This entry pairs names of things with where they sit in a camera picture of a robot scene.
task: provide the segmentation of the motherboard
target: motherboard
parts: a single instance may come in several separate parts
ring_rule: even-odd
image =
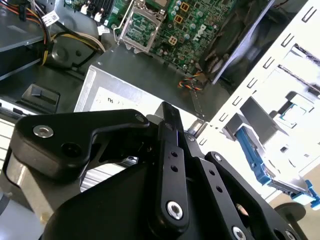
[[[135,53],[156,55],[186,73],[199,60],[237,0],[65,0],[113,30]]]

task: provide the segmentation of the green circuit board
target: green circuit board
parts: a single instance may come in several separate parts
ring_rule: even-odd
[[[72,1],[70,7],[76,9],[87,0]],[[131,0],[114,0],[110,15],[101,20],[113,29],[120,25]],[[168,63],[194,74],[197,72],[196,63],[216,37],[221,26],[235,6],[237,0],[146,0],[148,8],[155,12],[166,11],[149,53],[159,56]],[[133,13],[132,23],[126,37],[146,46],[155,24],[138,13]]]
[[[146,47],[155,30],[156,25],[152,21],[138,13],[133,13],[132,23],[125,35],[131,40]]]
[[[168,20],[161,26],[151,53],[194,74],[195,63],[214,39],[236,0],[184,0],[177,9],[172,1],[168,8]],[[175,45],[170,39],[177,39]]]

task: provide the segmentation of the metal screw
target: metal screw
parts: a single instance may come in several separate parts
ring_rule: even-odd
[[[247,240],[245,233],[237,226],[232,228],[232,232],[237,240]]]
[[[214,154],[213,156],[214,156],[219,162],[222,161],[221,157],[220,157],[218,154]]]
[[[165,126],[167,129],[170,129],[171,131],[174,130],[170,123],[166,123]]]
[[[286,230],[285,233],[291,240],[296,240],[295,236],[293,236],[292,233],[289,232],[288,230]]]
[[[191,135],[187,135],[186,137],[187,137],[188,140],[191,141],[191,142],[194,142],[194,141],[195,141],[195,138],[194,138],[193,136],[191,136]]]
[[[182,219],[182,216],[183,216],[182,208],[175,201],[169,201],[166,204],[166,210],[168,211],[169,215],[173,217],[175,220]]]
[[[54,131],[51,127],[46,125],[38,125],[33,128],[34,135],[38,136],[39,138],[47,139],[54,135]]]
[[[40,222],[41,222],[42,224],[46,224],[46,223],[49,221],[49,218],[50,218],[49,213],[48,213],[48,212],[44,212],[44,213],[42,213],[41,216],[40,216]]]
[[[140,122],[144,122],[144,118],[139,114],[136,114],[135,118],[138,119],[138,121],[140,121]]]

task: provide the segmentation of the wire bundle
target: wire bundle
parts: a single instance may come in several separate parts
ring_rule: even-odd
[[[6,8],[7,10],[9,10],[10,12],[12,12],[16,15],[19,15],[19,5],[17,5],[17,4],[10,4],[4,0],[0,0],[0,6]],[[75,39],[77,41],[84,43],[86,46],[88,46],[89,48],[91,48],[93,50],[92,54],[90,54],[84,61],[82,61],[79,64],[75,64],[75,66],[78,68],[81,67],[82,65],[84,65],[86,62],[88,62],[92,57],[94,57],[95,54],[99,50],[101,50],[103,53],[106,52],[106,49],[104,48],[102,43],[98,39],[96,39],[95,37],[88,35],[86,33],[82,33],[82,32],[74,32],[74,31],[68,29],[66,26],[64,26],[59,21],[55,22],[55,24],[58,27],[60,27],[61,29],[63,29],[64,31],[59,32],[51,37],[47,26],[45,25],[44,21],[42,20],[42,16],[44,16],[46,14],[46,11],[44,10],[44,8],[42,8],[40,6],[40,4],[37,1],[35,1],[35,8],[36,8],[36,12],[32,11],[29,8],[26,8],[26,10],[27,10],[26,19],[28,21],[32,21],[34,23],[37,23],[43,29],[43,32],[44,32],[44,41],[43,41],[44,51],[43,51],[43,57],[42,57],[42,61],[41,61],[42,66],[46,63],[51,45],[53,45],[55,43],[54,40],[58,37],[66,37],[66,38]]]
[[[199,84],[197,84],[197,80],[196,80],[196,77],[199,76],[200,74],[202,74],[202,73],[197,72],[192,77],[186,77],[184,80],[179,82],[179,87],[180,88],[187,88],[187,89],[194,90],[194,91],[203,90],[202,86],[199,86]]]

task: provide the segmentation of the capacitor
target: capacitor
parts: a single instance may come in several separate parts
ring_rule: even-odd
[[[204,13],[202,11],[198,11],[196,14],[199,18],[202,18]]]

